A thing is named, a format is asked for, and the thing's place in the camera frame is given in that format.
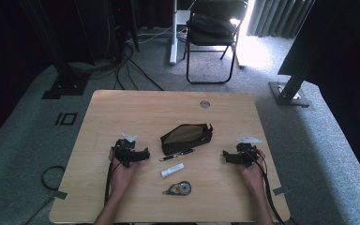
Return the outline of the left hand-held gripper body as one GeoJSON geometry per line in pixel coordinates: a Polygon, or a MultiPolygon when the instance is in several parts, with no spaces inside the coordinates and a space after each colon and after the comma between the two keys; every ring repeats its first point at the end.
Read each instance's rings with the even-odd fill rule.
{"type": "Polygon", "coordinates": [[[136,152],[134,151],[136,136],[123,133],[122,138],[118,139],[112,147],[113,157],[121,162],[126,168],[134,161],[136,152]]]}

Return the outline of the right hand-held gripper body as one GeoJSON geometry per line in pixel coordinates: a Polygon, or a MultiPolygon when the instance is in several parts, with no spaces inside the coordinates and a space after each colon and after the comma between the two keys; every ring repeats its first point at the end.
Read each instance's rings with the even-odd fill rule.
{"type": "Polygon", "coordinates": [[[245,136],[237,138],[236,141],[238,164],[244,164],[246,167],[251,166],[259,158],[256,143],[261,143],[262,140],[245,136]]]}

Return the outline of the white eraser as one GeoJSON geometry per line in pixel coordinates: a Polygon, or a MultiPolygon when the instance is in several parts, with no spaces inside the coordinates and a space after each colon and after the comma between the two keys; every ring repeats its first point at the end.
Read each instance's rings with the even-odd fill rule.
{"type": "Polygon", "coordinates": [[[160,172],[161,174],[161,177],[164,178],[164,177],[167,177],[173,173],[177,173],[181,170],[183,170],[185,168],[185,165],[183,163],[179,163],[177,165],[174,165],[168,169],[165,169],[163,171],[160,172]]]}

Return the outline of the black pen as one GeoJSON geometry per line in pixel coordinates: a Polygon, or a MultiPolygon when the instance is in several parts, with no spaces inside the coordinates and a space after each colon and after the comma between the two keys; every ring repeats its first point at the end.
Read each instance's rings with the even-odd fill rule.
{"type": "Polygon", "coordinates": [[[187,154],[190,154],[190,153],[193,153],[193,152],[194,152],[194,149],[188,149],[188,150],[181,151],[181,152],[178,152],[178,153],[175,153],[175,154],[171,154],[171,155],[166,156],[166,157],[162,157],[162,158],[159,159],[159,161],[166,161],[166,160],[177,158],[177,157],[187,155],[187,154]]]}

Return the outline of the black pencil case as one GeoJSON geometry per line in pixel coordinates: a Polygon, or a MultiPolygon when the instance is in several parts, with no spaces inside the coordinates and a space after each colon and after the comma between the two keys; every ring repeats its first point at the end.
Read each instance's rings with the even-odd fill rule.
{"type": "Polygon", "coordinates": [[[165,156],[209,143],[213,136],[211,124],[183,124],[163,135],[162,152],[165,156]]]}

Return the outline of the correction tape dispenser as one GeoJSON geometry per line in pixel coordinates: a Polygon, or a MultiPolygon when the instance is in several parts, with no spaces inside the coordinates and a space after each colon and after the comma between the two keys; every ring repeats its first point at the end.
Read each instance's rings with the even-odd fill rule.
{"type": "Polygon", "coordinates": [[[191,184],[188,181],[181,181],[176,184],[170,185],[166,190],[163,191],[165,195],[174,196],[187,196],[192,190],[191,184]]]}

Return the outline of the person's right hand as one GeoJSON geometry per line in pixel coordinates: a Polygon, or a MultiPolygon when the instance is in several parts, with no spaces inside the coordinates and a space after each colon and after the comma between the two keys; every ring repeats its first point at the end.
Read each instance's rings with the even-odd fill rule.
{"type": "Polygon", "coordinates": [[[241,173],[247,187],[256,191],[263,189],[263,160],[265,154],[258,150],[258,159],[249,167],[236,165],[235,168],[241,173]]]}

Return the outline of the person's left hand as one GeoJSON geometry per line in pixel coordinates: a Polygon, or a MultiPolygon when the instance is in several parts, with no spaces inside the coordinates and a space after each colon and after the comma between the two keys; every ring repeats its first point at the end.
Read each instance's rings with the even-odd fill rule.
{"type": "Polygon", "coordinates": [[[110,161],[112,163],[110,173],[110,185],[111,192],[110,196],[123,196],[126,192],[135,172],[137,171],[140,163],[133,162],[126,167],[118,159],[114,157],[114,152],[110,152],[110,161]]]}

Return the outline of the black metal stand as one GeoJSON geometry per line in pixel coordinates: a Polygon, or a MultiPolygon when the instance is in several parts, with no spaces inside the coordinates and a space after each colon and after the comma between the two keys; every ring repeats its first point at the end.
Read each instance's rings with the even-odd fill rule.
{"type": "Polygon", "coordinates": [[[52,87],[44,92],[42,98],[59,99],[61,96],[82,96],[91,74],[74,71],[68,64],[40,0],[17,0],[17,2],[36,31],[39,41],[57,71],[52,87]]]}
{"type": "Polygon", "coordinates": [[[271,93],[277,105],[281,106],[300,106],[308,108],[311,103],[301,90],[303,82],[308,77],[308,70],[311,62],[306,60],[301,63],[285,60],[281,70],[291,70],[291,78],[287,82],[270,82],[271,93]]]}

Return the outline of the black folding chair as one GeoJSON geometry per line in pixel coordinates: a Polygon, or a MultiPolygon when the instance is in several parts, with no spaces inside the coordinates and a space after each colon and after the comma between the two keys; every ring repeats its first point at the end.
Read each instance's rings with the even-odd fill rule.
{"type": "Polygon", "coordinates": [[[233,67],[241,25],[246,18],[248,0],[195,0],[190,7],[188,21],[194,14],[202,14],[214,19],[228,21],[236,26],[230,36],[216,36],[197,31],[188,25],[186,47],[183,58],[186,62],[186,79],[192,84],[223,84],[233,77],[233,67]],[[222,81],[192,81],[190,76],[190,56],[192,53],[221,53],[220,60],[232,50],[229,75],[222,81]]]}

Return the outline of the white desk leg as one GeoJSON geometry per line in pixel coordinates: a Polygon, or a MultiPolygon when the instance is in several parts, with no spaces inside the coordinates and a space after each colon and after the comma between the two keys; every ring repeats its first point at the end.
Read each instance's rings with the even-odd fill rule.
{"type": "Polygon", "coordinates": [[[183,10],[177,8],[177,1],[172,0],[172,43],[170,50],[169,63],[175,65],[177,63],[177,51],[178,51],[178,38],[177,38],[177,26],[185,25],[189,17],[189,10],[183,10]]]}

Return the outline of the dark equipment tower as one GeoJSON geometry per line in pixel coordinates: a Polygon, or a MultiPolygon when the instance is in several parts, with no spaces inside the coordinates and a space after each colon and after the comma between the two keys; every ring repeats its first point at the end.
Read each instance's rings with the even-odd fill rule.
{"type": "Polygon", "coordinates": [[[136,51],[139,50],[137,35],[136,4],[134,0],[109,0],[112,4],[112,23],[114,36],[113,58],[123,60],[126,37],[131,35],[136,51]]]}

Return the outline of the black bag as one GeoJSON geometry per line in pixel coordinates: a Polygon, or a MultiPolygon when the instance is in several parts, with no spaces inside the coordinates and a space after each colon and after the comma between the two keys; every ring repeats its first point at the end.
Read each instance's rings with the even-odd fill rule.
{"type": "Polygon", "coordinates": [[[187,24],[197,31],[222,37],[232,35],[236,29],[236,26],[231,22],[214,19],[202,14],[194,14],[187,24]]]}

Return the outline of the grey curtain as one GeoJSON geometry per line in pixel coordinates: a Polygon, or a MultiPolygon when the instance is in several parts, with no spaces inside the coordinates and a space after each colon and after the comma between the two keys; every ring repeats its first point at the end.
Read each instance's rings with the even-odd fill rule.
{"type": "Polygon", "coordinates": [[[315,0],[251,0],[247,35],[295,38],[315,0]]]}

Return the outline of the dark curtain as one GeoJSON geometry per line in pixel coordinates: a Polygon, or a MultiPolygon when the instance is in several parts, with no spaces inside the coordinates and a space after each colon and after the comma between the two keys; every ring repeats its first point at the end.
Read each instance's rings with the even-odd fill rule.
{"type": "Polygon", "coordinates": [[[17,0],[0,0],[0,128],[36,76],[51,64],[17,0]]]}
{"type": "Polygon", "coordinates": [[[360,0],[315,0],[279,72],[319,87],[360,163],[360,0]]]}

